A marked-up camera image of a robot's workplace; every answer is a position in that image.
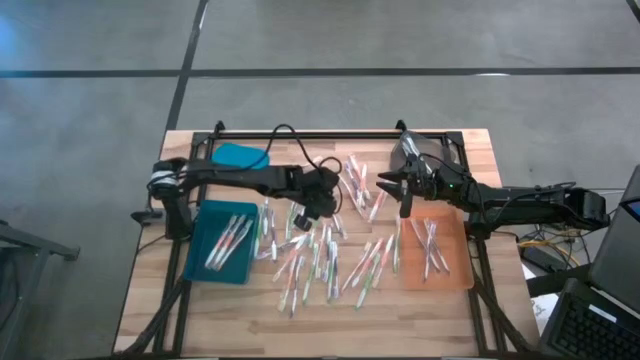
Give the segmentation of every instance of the laptop keyboard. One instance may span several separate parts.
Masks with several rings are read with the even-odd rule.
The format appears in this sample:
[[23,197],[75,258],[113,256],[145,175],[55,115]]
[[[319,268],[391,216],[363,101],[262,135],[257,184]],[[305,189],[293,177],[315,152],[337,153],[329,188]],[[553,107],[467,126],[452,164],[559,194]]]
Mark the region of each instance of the laptop keyboard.
[[640,359],[640,336],[576,301],[569,301],[554,345],[580,359]]

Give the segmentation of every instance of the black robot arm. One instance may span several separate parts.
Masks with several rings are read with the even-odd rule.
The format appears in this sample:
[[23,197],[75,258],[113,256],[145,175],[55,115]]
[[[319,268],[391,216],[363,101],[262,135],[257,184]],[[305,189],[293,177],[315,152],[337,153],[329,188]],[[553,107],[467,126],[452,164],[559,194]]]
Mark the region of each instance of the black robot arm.
[[379,182],[378,186],[402,202],[401,217],[409,216],[412,197],[419,196],[447,201],[469,213],[467,235],[476,239],[488,239],[503,225],[565,223],[585,230],[609,225],[605,199],[572,183],[493,188],[478,183],[455,163],[437,159],[442,166],[430,167],[423,161],[425,156],[429,157],[408,155],[402,168],[379,175],[390,182]]
[[185,240],[191,235],[191,212],[183,197],[195,187],[207,184],[253,189],[264,196],[301,204],[305,210],[296,217],[295,224],[303,230],[311,227],[309,218],[331,217],[336,210],[333,188],[338,184],[338,175],[325,167],[308,172],[294,165],[247,169],[174,158],[153,166],[147,186],[149,194],[164,205],[168,239]]

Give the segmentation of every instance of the gray floor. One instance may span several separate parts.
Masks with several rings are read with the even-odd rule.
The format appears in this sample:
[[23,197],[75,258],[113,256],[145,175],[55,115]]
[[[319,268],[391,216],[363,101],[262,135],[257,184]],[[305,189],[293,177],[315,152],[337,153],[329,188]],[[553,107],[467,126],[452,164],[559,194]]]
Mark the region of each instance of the gray floor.
[[[0,70],[178,69],[196,6],[4,1]],[[194,68],[640,66],[624,0],[212,0],[202,25]],[[111,350],[176,82],[0,79],[0,218],[82,246],[48,267],[21,359]],[[505,184],[624,187],[638,93],[640,75],[191,79],[178,129],[487,127]]]

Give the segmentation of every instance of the blue tray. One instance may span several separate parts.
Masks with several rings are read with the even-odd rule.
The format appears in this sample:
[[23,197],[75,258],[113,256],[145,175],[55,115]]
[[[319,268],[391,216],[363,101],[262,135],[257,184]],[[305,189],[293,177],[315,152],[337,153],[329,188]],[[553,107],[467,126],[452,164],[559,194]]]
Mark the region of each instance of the blue tray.
[[[247,216],[253,224],[247,237],[229,256],[219,271],[207,269],[204,264],[218,242],[220,235],[233,214]],[[253,247],[257,232],[258,207],[253,203],[206,200],[200,204],[196,229],[191,238],[191,247],[187,256],[184,277],[191,281],[221,282],[228,284],[246,284],[249,281]]]

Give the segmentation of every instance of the laptop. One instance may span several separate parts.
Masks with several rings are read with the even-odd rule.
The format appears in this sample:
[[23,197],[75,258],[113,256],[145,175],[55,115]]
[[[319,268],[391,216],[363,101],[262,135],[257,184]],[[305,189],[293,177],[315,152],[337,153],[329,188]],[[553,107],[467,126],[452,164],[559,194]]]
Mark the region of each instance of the laptop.
[[540,341],[576,359],[640,359],[640,165],[636,166],[587,284],[569,279]]

